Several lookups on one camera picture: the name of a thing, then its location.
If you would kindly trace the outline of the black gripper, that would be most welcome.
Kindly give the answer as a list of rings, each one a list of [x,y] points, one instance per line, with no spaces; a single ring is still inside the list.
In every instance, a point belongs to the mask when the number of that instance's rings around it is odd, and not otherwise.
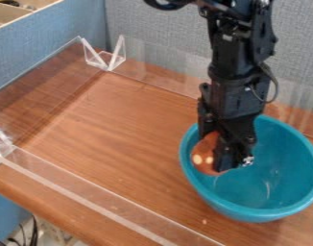
[[[211,132],[217,138],[213,169],[221,173],[254,163],[257,144],[254,120],[265,110],[269,81],[199,86],[198,128],[199,138]]]

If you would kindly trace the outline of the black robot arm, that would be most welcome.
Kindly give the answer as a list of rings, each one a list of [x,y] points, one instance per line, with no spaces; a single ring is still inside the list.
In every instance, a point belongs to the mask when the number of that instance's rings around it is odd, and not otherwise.
[[[170,12],[190,4],[206,19],[211,48],[210,81],[199,85],[199,142],[191,152],[194,167],[209,176],[254,163],[254,121],[275,97],[277,86],[266,60],[274,55],[273,0],[143,0]]]

